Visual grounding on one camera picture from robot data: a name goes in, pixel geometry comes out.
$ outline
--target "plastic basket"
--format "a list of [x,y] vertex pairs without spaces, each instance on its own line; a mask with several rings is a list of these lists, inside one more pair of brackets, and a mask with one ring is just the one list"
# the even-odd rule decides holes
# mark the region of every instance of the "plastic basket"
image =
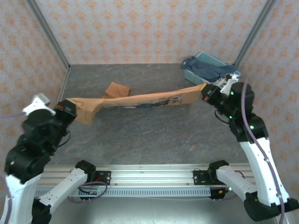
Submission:
[[[213,64],[213,65],[216,65],[216,66],[226,65],[225,63],[223,63],[223,62],[219,61],[218,59],[208,55],[205,52],[199,53],[195,58],[200,62],[205,62],[205,63]],[[188,79],[189,81],[193,82],[196,85],[200,85],[202,83],[208,82],[207,80],[197,76],[194,72],[191,72],[189,70],[185,70],[185,78]]]

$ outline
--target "folded clothing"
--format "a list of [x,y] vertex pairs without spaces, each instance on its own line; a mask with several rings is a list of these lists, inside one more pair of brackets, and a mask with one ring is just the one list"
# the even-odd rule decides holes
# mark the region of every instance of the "folded clothing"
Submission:
[[195,57],[185,59],[181,64],[181,69],[187,69],[211,83],[216,82],[218,78],[225,78],[227,73],[237,71],[233,65],[216,66],[200,62]]

